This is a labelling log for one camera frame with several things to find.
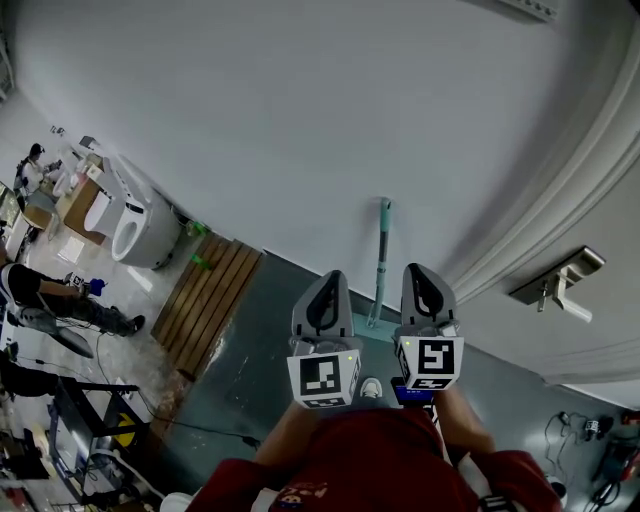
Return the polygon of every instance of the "white sneaker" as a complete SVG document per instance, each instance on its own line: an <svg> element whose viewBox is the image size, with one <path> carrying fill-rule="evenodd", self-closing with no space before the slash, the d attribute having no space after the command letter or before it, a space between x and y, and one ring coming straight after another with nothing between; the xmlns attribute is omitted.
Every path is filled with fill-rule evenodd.
<svg viewBox="0 0 640 512"><path fill-rule="evenodd" d="M360 387L360 396L365 398L380 398L382 396L382 384L378 379L369 377Z"/></svg>

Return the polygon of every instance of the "gray floor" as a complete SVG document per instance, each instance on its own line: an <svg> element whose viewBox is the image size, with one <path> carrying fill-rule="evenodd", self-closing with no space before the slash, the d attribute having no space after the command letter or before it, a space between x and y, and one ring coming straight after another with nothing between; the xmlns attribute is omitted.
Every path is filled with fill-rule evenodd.
<svg viewBox="0 0 640 512"><path fill-rule="evenodd" d="M275 257L265 258L247 290L234 320L224 333L220 348L183 405L178 421L247 434L264 439L291 400L286 368L289 355L291 310L314 276ZM356 313L368 311L366 301L353 298ZM396 320L394 314L387 314ZM564 388L547 387L536 375L495 359L467 345L462 388L478 415L494 434L499 449L529 451L543 470L551 472L544 458L544 430L560 411L589 418L619 416L620 409ZM392 345L365 340L362 376L375 375L395 404L389 381L400 375ZM578 417L575 426L581 425ZM562 439L560 425L549 428L551 458L557 456ZM619 430L623 435L635 434ZM559 477L569 484L567 510L582 512L593 492L590 478L602 456L606 441L576 445L569 439L561 456ZM163 454L174 476L173 490L195 492L218 462L226 457L251 458L254 450L236 438L174 426ZM606 510L625 510L640 488L638 479L624 484L620 498Z"/></svg>

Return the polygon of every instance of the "person in red shirt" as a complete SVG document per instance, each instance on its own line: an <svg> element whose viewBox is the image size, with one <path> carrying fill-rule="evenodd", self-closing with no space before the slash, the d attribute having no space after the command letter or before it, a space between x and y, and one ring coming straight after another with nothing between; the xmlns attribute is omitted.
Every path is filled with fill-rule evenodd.
<svg viewBox="0 0 640 512"><path fill-rule="evenodd" d="M368 379L360 401L378 407L381 396L379 381ZM188 512L250 511L263 488L279 491L270 511L562 510L531 455L496 451L456 386L434 401L442 436L422 408L319 420L294 402L254 461L222 461Z"/></svg>

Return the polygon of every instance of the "red shirt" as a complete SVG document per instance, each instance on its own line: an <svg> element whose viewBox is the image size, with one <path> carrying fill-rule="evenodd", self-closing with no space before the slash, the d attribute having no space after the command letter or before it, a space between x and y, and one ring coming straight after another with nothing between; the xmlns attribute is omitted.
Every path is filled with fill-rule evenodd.
<svg viewBox="0 0 640 512"><path fill-rule="evenodd" d="M188 512L250 511L264 488L282 489L270 510L478 510L478 496L442 459L440 435L422 409L376 409L324 420L301 467L283 475L259 464L220 463ZM528 512L562 507L526 452L474 456L494 495Z"/></svg>

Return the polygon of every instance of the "human leg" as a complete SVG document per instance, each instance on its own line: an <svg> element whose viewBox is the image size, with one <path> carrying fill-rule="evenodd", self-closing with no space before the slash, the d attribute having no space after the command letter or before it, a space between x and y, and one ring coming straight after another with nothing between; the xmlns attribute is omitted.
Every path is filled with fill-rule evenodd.
<svg viewBox="0 0 640 512"><path fill-rule="evenodd" d="M139 327L139 318L129 320L117 309L109 309L101 306L95 300L86 297L64 297L55 306L53 312L64 318L74 318L83 322L89 322L96 327L119 336L132 336Z"/></svg>

